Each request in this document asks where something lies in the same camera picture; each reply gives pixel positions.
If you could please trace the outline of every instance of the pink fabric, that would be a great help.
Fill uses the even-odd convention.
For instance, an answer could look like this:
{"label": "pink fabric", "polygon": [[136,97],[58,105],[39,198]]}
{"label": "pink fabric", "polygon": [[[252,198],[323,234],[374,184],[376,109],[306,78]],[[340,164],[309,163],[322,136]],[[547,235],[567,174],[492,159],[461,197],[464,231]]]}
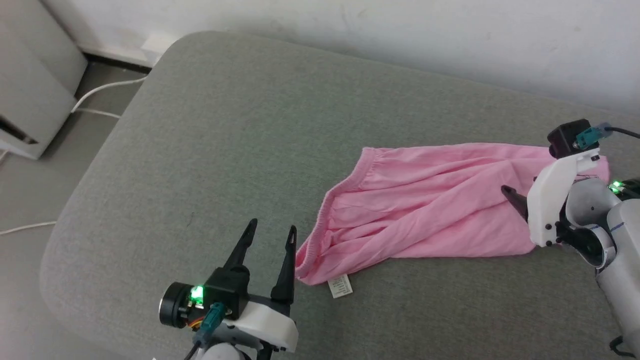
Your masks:
{"label": "pink fabric", "polygon": [[[325,195],[296,277],[319,284],[387,258],[525,254],[527,224],[500,186],[526,194],[553,160],[546,147],[501,143],[364,148]],[[588,175],[608,181],[607,160],[598,163]]]}

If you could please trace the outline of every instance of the gray table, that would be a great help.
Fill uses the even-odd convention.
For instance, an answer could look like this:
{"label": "gray table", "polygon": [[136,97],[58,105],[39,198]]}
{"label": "gray table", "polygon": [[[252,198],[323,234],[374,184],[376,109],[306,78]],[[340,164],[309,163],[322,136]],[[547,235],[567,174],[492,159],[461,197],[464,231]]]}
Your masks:
{"label": "gray table", "polygon": [[[267,295],[288,227],[303,240],[360,149],[464,142],[546,145],[586,117],[635,118],[273,40],[198,33],[153,69],[60,216],[41,291],[69,329],[135,359],[184,357],[191,333],[160,325],[173,281],[202,282],[247,221],[245,264]],[[614,176],[640,172],[637,140],[604,142]],[[295,355],[275,359],[604,359],[619,334],[575,254],[393,259],[354,294],[298,283]]]}

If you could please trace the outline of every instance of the gray floor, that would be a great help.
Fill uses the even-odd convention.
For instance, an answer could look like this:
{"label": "gray floor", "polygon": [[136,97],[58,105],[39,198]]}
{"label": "gray floor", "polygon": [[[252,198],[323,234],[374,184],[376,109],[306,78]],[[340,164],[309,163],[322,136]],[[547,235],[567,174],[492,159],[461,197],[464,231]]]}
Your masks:
{"label": "gray floor", "polygon": [[[142,76],[93,63],[78,95],[105,83]],[[138,87],[103,90],[83,107],[121,114]],[[76,113],[39,161],[8,155],[0,164],[0,231],[56,220],[116,121]],[[0,359],[122,359],[65,330],[45,306],[38,272],[51,229],[0,236]]]}

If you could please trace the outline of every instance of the care label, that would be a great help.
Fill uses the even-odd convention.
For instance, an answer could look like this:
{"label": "care label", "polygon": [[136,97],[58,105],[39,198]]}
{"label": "care label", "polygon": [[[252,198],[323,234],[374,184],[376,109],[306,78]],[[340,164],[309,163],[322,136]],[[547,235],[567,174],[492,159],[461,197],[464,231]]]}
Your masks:
{"label": "care label", "polygon": [[329,280],[327,283],[329,284],[329,289],[334,299],[353,293],[349,277],[346,274]]}

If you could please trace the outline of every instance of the green led light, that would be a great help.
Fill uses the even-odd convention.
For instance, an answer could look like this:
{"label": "green led light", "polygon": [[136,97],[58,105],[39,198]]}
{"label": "green led light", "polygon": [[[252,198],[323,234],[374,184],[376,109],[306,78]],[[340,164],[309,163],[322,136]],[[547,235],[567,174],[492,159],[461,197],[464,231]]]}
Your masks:
{"label": "green led light", "polygon": [[202,286],[194,286],[191,288],[191,294],[189,294],[189,298],[191,301],[202,304],[204,298],[204,287]]}

